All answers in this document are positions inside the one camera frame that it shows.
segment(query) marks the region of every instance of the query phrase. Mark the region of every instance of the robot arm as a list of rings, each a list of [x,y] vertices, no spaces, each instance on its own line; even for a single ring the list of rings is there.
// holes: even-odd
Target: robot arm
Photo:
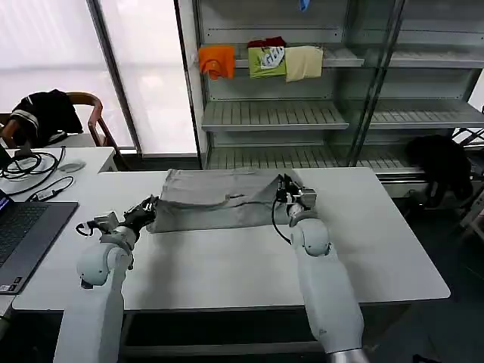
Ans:
[[[125,213],[118,223],[114,213],[79,225],[103,233],[77,264],[81,289],[64,311],[54,363],[116,363],[123,325],[121,288],[133,266],[132,250],[140,230],[154,221],[157,198],[151,196]]]
[[[280,178],[276,200],[287,204],[291,244],[298,263],[299,287],[312,335],[329,361],[367,363],[361,348],[364,322],[345,266],[314,211],[316,193],[289,177]]]

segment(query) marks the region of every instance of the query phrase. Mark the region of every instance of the wooden chair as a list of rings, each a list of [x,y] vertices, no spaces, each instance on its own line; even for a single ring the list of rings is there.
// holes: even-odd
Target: wooden chair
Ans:
[[[122,154],[119,152],[118,145],[114,141],[114,138],[111,135],[111,132],[109,131],[106,123],[103,120],[103,117],[102,117],[103,104],[101,103],[101,100],[96,96],[85,92],[67,92],[67,96],[69,96],[69,99],[73,105],[83,104],[87,106],[93,106],[91,116],[89,117],[89,120],[88,120],[88,129],[89,129],[89,132],[91,133],[91,136],[95,145],[97,147],[101,147],[101,146],[113,147],[116,152],[116,156],[115,156],[116,163],[118,163],[124,169],[129,170],[128,164],[126,163]],[[8,116],[10,116],[9,113],[0,113],[0,123],[4,125],[8,119]],[[101,128],[104,135],[101,135],[98,132],[98,128],[97,128],[98,125]],[[6,145],[10,148],[17,147],[17,145],[14,142],[13,136],[14,136],[14,133],[18,130],[18,127],[19,125],[16,122],[11,122],[11,123],[8,123],[6,127],[2,129],[2,138],[5,141]]]

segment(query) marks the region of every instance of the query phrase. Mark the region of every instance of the white desk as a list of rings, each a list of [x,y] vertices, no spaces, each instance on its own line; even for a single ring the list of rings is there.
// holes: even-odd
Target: white desk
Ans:
[[[60,148],[45,148],[36,149],[36,151],[45,151],[59,157],[61,155]],[[7,152],[13,156],[15,150],[7,150]],[[83,195],[90,181],[99,172],[107,171],[112,168],[116,168],[113,163],[114,149],[111,147],[69,147],[66,149],[66,154],[64,161],[61,163],[70,163],[77,160],[82,160],[86,163],[86,166],[74,173],[66,174],[64,172],[56,171],[43,185],[38,186],[37,189],[43,188],[49,183],[62,178],[65,175],[72,175],[75,178],[75,183],[64,192],[60,193],[56,201],[76,201],[79,195]],[[46,164],[42,164],[43,167],[48,167],[51,160],[48,160]],[[28,188],[30,185],[34,185],[44,178],[45,175],[31,176],[23,181],[7,181],[0,179],[0,189],[6,193],[11,193],[14,191],[19,191]],[[16,201],[23,201],[28,198],[33,191],[26,192],[24,194],[19,194],[14,196],[13,199]],[[6,314],[11,306],[12,301],[15,296],[0,295],[0,315]]]
[[[59,158],[59,156],[61,155],[60,148],[35,149],[34,151],[47,152],[57,158]],[[13,156],[15,150],[10,149],[7,150],[7,152],[11,156]],[[114,149],[112,147],[67,147],[64,159],[60,164],[63,165],[81,160],[86,163],[85,167],[77,172],[73,172],[70,174],[56,171],[47,181],[45,181],[43,185],[38,186],[37,189],[41,189],[64,176],[71,175],[76,180],[74,182],[74,185],[66,189],[65,192],[60,193],[56,201],[76,200],[79,195],[79,190],[78,188],[75,188],[75,185],[84,184],[86,181],[91,179],[93,175],[96,175],[99,172],[116,170],[116,166],[113,162],[113,155]],[[45,159],[42,160],[42,164],[39,166],[39,170],[47,169],[49,166],[52,165],[52,162],[52,158],[45,157]],[[23,189],[27,189],[32,185],[35,185],[36,183],[40,182],[44,177],[45,174],[29,175],[25,179],[19,181],[8,181],[0,178],[0,189],[2,189],[7,194],[14,193],[15,191],[21,191]],[[15,201],[24,201],[35,190],[27,191],[23,194],[18,194],[16,196],[13,196],[12,199],[14,199]]]
[[[449,289],[370,169],[299,169],[318,193],[318,211],[348,268],[360,303],[444,299]],[[19,310],[63,310],[79,289],[76,261],[96,237],[74,231],[79,222],[118,215],[159,194],[166,172],[105,172],[80,194],[80,208],[25,290]],[[148,234],[126,273],[126,310],[232,309],[298,306],[296,259],[271,226]]]

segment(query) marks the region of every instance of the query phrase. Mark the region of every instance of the gray pants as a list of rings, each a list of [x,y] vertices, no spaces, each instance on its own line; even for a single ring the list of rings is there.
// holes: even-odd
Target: gray pants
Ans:
[[[169,170],[152,233],[242,228],[271,224],[278,174],[303,185],[292,169]],[[276,204],[275,222],[289,223],[286,206]]]

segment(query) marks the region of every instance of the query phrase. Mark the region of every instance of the white shelf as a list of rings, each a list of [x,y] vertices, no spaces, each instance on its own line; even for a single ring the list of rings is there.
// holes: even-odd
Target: white shelf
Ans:
[[[459,100],[380,99],[371,129],[484,127],[484,115]]]
[[[484,68],[484,53],[464,49],[406,49],[393,52],[390,67]]]
[[[202,128],[208,132],[346,129],[331,101],[209,102]]]
[[[208,169],[334,168],[338,166],[325,146],[217,147]]]
[[[314,45],[324,49],[323,67],[361,67],[365,62],[364,58],[358,58],[348,48],[339,46],[325,46],[322,44],[288,44],[287,47],[297,47],[301,45]],[[235,47],[235,67],[248,68],[249,55],[247,51],[247,44],[233,44]]]
[[[365,145],[356,166],[372,168],[378,174],[421,172],[407,161],[404,145]]]

